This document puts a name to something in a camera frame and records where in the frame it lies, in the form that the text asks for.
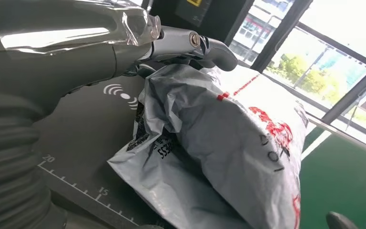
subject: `wrinkled plastic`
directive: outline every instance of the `wrinkled plastic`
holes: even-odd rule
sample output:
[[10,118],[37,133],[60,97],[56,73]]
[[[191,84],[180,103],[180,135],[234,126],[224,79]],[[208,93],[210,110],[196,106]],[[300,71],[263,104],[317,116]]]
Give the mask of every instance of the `wrinkled plastic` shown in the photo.
[[256,71],[203,71],[147,77],[134,140],[109,164],[178,229],[297,229],[302,105]]
[[87,45],[143,45],[159,17],[121,0],[0,0],[0,51],[53,54]]

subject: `plastic mailing bag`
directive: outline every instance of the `plastic mailing bag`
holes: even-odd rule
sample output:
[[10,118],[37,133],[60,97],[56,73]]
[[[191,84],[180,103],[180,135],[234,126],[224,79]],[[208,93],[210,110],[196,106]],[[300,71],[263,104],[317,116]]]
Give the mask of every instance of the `plastic mailing bag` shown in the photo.
[[162,217],[178,229],[299,227],[308,120],[288,91],[241,66],[177,64],[139,99],[134,140],[109,164]]

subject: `green foliage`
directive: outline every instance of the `green foliage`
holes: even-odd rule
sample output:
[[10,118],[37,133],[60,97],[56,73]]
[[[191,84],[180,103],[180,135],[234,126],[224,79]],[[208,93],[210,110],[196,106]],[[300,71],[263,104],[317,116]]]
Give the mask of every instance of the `green foliage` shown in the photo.
[[300,82],[297,82],[307,70],[307,64],[302,56],[284,54],[278,67],[268,66],[268,70],[288,79],[291,84],[308,93],[316,95],[323,101],[335,104],[344,94],[341,90],[341,76],[327,70],[311,69]]
[[[300,82],[297,82],[306,72],[308,66],[302,56],[284,54],[277,67],[270,63],[267,69],[288,81],[292,85],[297,83],[297,87],[305,92],[311,93],[315,98],[321,99],[331,105],[337,103],[346,94],[345,76],[328,70],[311,69]],[[357,108],[353,119],[366,124],[366,112]]]

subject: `tree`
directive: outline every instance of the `tree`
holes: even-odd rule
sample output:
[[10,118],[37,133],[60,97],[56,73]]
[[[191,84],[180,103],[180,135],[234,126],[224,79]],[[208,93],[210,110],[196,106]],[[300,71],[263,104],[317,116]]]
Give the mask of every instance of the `tree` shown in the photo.
[[302,57],[284,54],[278,67],[270,67],[270,71],[290,80],[294,84],[302,76],[306,68],[306,62]]
[[[269,65],[268,68],[269,71],[295,84],[306,72],[307,64],[302,56],[284,54],[277,67]],[[311,69],[297,86],[334,105],[344,95],[342,83],[345,81],[342,79],[341,74],[328,70]]]

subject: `black panel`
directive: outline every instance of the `black panel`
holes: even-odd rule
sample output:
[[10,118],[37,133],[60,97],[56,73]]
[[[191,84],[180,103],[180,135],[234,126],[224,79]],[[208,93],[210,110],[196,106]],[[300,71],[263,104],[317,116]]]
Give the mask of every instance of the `black panel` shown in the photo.
[[199,26],[193,22],[193,18],[187,20],[187,18],[190,18],[190,14],[196,16],[198,12],[183,13],[182,9],[179,8],[191,5],[190,8],[194,9],[196,3],[199,3],[198,10],[201,11],[202,6],[206,7],[208,2],[210,1],[155,0],[152,5],[151,15],[160,16],[162,25],[194,30],[201,35],[217,39],[229,45],[233,38],[232,33],[238,30],[254,0],[213,0],[201,19],[201,23],[197,23]]

